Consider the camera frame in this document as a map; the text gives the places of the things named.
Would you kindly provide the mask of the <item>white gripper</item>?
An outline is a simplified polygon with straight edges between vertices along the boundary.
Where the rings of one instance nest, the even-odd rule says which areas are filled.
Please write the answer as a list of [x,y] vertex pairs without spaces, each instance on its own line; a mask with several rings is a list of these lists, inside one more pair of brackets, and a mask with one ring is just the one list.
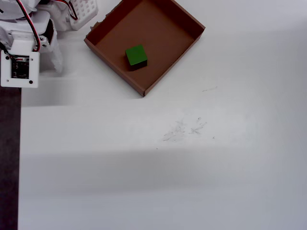
[[[53,62],[50,53],[40,53],[40,72],[52,71],[62,72],[63,57],[57,42],[57,31],[47,11],[37,11],[31,15],[35,31],[40,40],[40,52],[53,52]],[[33,30],[26,19],[1,20],[0,42],[10,49],[14,40],[33,41],[33,48],[37,48],[37,41]]]

